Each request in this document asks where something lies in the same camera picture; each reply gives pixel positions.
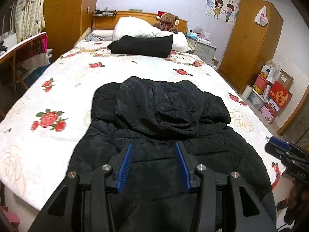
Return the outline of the person right hand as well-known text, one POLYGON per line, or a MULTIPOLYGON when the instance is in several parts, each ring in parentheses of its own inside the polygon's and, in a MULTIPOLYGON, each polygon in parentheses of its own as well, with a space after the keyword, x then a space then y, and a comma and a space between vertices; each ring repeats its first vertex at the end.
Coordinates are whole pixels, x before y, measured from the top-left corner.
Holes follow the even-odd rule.
POLYGON ((293 178, 286 207, 290 212, 308 212, 308 184, 293 178))

